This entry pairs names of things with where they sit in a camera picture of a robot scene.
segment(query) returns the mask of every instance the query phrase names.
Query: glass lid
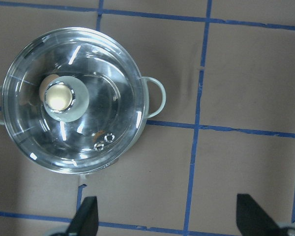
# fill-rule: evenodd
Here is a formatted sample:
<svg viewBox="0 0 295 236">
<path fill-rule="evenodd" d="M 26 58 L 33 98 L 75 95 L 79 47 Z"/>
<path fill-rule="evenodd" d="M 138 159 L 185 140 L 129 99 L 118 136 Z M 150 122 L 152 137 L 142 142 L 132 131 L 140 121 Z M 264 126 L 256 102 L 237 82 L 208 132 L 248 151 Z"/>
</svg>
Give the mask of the glass lid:
<svg viewBox="0 0 295 236">
<path fill-rule="evenodd" d="M 134 139 L 144 114 L 141 75 L 113 39 L 65 28 L 30 43 L 4 81 L 9 135 L 33 161 L 61 173 L 109 165 Z"/>
</svg>

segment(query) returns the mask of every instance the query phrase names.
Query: stainless steel pot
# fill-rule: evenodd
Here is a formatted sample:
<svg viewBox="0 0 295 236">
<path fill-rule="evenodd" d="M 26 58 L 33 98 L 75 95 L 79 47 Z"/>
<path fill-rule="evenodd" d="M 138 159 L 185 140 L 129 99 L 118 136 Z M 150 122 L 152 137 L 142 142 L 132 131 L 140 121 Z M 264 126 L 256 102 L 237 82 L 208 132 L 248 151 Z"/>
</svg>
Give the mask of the stainless steel pot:
<svg viewBox="0 0 295 236">
<path fill-rule="evenodd" d="M 148 82 L 162 93 L 151 114 Z M 67 174 L 112 164 L 166 102 L 162 84 L 142 77 L 120 44 L 85 28 L 54 30 L 31 42 L 13 61 L 0 93 L 0 124 L 19 149 Z"/>
</svg>

